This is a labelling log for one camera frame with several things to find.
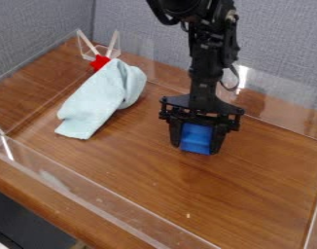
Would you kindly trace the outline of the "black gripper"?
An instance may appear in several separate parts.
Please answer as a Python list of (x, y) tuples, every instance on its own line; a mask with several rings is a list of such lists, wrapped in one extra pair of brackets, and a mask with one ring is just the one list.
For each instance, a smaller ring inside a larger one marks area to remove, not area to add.
[(164, 96), (160, 100), (158, 117), (168, 123), (170, 143), (179, 147), (183, 123), (214, 126), (211, 131), (209, 151), (219, 152), (227, 130), (238, 131), (245, 109), (219, 98), (202, 109), (190, 106), (190, 95)]

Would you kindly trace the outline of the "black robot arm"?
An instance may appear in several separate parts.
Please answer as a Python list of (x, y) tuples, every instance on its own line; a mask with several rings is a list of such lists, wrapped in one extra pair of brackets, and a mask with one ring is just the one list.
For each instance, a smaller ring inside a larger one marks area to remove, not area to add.
[(245, 110), (219, 99), (226, 69), (241, 50), (234, 0), (146, 0), (159, 22), (188, 34), (190, 92), (159, 100), (158, 116), (168, 123), (170, 143), (183, 151), (214, 155), (226, 134), (241, 127)]

